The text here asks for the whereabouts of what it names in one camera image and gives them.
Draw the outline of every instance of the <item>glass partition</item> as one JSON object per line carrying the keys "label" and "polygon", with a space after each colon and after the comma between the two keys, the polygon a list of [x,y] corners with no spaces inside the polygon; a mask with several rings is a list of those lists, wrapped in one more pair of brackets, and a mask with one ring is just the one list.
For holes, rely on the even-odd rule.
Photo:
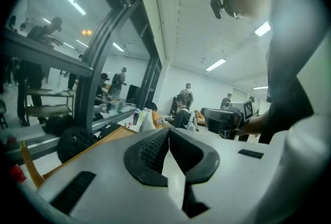
{"label": "glass partition", "polygon": [[[4,29],[16,41],[34,40],[44,50],[64,54],[73,64],[84,60],[98,27],[119,0],[18,0]],[[72,114],[78,75],[6,55],[1,99],[10,128],[44,123],[47,117]]]}
{"label": "glass partition", "polygon": [[93,111],[94,124],[137,107],[141,96],[150,54],[132,18],[137,8],[118,34],[105,46],[107,58],[104,64],[95,98]]}

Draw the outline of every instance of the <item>white ceiling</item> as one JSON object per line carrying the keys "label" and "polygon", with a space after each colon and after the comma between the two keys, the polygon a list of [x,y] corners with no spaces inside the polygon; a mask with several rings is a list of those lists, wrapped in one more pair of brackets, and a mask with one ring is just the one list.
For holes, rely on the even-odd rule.
{"label": "white ceiling", "polygon": [[[106,0],[76,0],[76,2],[85,10],[86,15],[83,16],[67,0],[27,0],[26,15],[35,25],[47,24],[43,18],[51,21],[55,16],[61,17],[63,20],[62,31],[55,32],[54,35],[75,47],[78,53],[83,53],[87,47],[78,43],[76,39],[89,45],[93,35],[84,36],[82,31],[91,29],[95,33],[111,7]],[[115,42],[124,52],[119,51],[108,42],[106,48],[109,49],[109,54],[149,59],[149,54],[130,20],[124,24],[116,36]]]}
{"label": "white ceiling", "polygon": [[[271,32],[254,31],[265,21],[235,20],[225,12],[217,20],[210,0],[159,0],[167,58],[173,65],[223,80],[252,91],[267,85],[266,53]],[[207,72],[220,59],[226,62]],[[263,95],[265,90],[254,90]]]}

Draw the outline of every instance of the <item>fluorescent light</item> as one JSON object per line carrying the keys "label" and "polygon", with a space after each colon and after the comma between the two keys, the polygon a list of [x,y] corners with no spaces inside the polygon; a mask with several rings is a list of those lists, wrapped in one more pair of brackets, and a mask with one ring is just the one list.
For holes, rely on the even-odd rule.
{"label": "fluorescent light", "polygon": [[115,42],[113,42],[113,46],[116,47],[118,50],[124,52],[124,50],[122,48],[120,48],[120,46],[118,44],[116,44]]}
{"label": "fluorescent light", "polygon": [[81,6],[79,6],[76,2],[74,2],[74,0],[68,0],[68,2],[70,2],[73,7],[75,7],[82,15],[85,15],[86,12],[82,9]]}
{"label": "fluorescent light", "polygon": [[268,21],[266,21],[264,24],[262,24],[258,29],[255,30],[255,33],[258,36],[263,36],[266,32],[270,30],[270,25],[268,24]]}
{"label": "fluorescent light", "polygon": [[65,44],[65,45],[67,45],[67,46],[69,46],[69,47],[71,47],[71,48],[74,49],[74,47],[72,47],[71,45],[69,45],[69,44],[67,44],[67,43],[63,43],[63,44]]}
{"label": "fluorescent light", "polygon": [[78,43],[81,43],[83,46],[86,46],[87,48],[88,48],[88,46],[87,45],[85,45],[84,43],[82,43],[81,41],[79,41],[78,39],[76,39],[76,41],[78,42]]}
{"label": "fluorescent light", "polygon": [[211,65],[209,68],[207,68],[206,70],[207,70],[207,71],[211,71],[211,70],[217,68],[218,66],[222,65],[224,62],[225,62],[225,60],[220,59],[218,62],[212,64],[212,65]]}
{"label": "fluorescent light", "polygon": [[263,87],[255,87],[253,89],[268,89],[268,86],[263,86]]}

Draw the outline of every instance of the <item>black rubber pad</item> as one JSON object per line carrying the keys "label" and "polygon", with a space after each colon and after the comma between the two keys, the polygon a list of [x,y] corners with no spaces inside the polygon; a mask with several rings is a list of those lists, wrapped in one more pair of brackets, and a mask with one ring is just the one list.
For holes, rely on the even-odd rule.
{"label": "black rubber pad", "polygon": [[84,194],[96,174],[80,172],[61,193],[51,202],[51,205],[65,214],[69,214],[78,200]]}

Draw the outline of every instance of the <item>bottle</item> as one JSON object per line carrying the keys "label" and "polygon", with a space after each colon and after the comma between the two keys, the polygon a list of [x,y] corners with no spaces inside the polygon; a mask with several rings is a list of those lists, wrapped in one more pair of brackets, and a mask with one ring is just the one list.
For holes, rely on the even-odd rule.
{"label": "bottle", "polygon": [[135,109],[134,116],[133,116],[133,125],[135,126],[137,124],[139,118],[139,109]]}
{"label": "bottle", "polygon": [[129,126],[132,126],[133,116],[134,116],[134,114],[132,113],[131,116],[130,116],[130,119],[129,119]]}

